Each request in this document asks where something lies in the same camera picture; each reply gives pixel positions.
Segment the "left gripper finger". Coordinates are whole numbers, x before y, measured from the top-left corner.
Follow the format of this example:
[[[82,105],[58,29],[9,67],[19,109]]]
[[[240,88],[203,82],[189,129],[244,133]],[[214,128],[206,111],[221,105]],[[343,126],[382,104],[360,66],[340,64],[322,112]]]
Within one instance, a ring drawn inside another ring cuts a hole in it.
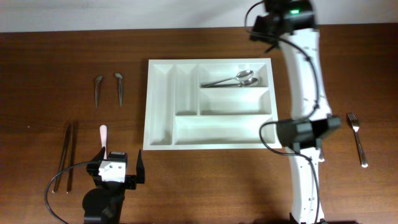
[[[146,181],[146,171],[142,160],[142,150],[139,150],[136,163],[136,183],[144,184]]]
[[[99,153],[97,153],[97,155],[95,155],[94,161],[102,161],[104,159],[104,155],[106,154],[105,151],[106,151],[106,148],[102,147],[101,150],[99,151]]]

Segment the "steel fork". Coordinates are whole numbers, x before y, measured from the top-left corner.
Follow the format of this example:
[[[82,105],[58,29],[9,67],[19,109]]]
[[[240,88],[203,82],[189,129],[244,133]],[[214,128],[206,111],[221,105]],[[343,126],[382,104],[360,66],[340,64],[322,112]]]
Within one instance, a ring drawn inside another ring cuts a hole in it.
[[[353,129],[354,132],[354,138],[357,144],[358,148],[358,154],[359,154],[359,160],[361,163],[361,167],[367,168],[368,167],[368,160],[366,159],[366,155],[364,153],[360,138],[359,138],[359,128],[360,128],[360,123],[359,119],[354,115],[354,113],[347,113],[347,117],[349,120],[349,123]]]
[[[322,150],[322,148],[318,148],[318,150],[319,150],[319,161],[320,162],[324,162],[325,161],[325,157],[324,157],[323,150]]]

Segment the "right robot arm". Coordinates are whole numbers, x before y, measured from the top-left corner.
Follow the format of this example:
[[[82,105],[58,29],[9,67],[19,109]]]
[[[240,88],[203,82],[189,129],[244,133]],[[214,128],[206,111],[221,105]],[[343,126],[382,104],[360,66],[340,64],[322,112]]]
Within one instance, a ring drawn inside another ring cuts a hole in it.
[[[291,223],[326,223],[320,200],[319,165],[325,159],[322,141],[341,126],[326,97],[320,65],[320,31],[310,1],[261,1],[266,16],[257,16],[246,29],[252,41],[282,51],[292,100],[291,117],[268,121],[288,157],[293,187]]]

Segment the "steel spoon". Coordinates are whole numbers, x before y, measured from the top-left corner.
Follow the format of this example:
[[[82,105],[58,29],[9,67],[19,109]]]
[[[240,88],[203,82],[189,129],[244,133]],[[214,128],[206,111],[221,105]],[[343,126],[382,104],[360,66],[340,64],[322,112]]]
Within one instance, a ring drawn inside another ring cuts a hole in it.
[[[245,81],[241,81],[239,83],[234,84],[224,84],[224,85],[212,85],[210,88],[227,88],[227,87],[254,87],[259,84],[259,80],[257,78],[249,78]]]
[[[232,77],[232,78],[225,78],[222,80],[218,80],[218,81],[213,81],[213,82],[202,82],[200,84],[201,87],[206,88],[206,87],[210,87],[213,86],[215,84],[219,84],[222,82],[226,82],[226,81],[230,81],[230,80],[235,80],[237,82],[242,82],[245,81],[249,78],[251,78],[254,75],[254,72],[252,70],[243,70],[240,71],[236,74],[236,76]]]

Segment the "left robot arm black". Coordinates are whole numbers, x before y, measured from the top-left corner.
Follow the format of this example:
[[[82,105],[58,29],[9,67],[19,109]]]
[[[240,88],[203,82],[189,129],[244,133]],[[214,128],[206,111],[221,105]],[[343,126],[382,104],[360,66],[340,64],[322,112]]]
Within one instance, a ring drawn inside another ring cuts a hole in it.
[[[127,175],[128,156],[125,152],[110,152],[106,149],[90,161],[87,173],[93,178],[96,187],[83,198],[85,223],[119,223],[126,190],[136,190],[144,184],[146,172],[142,160],[142,151],[138,152],[136,174]]]

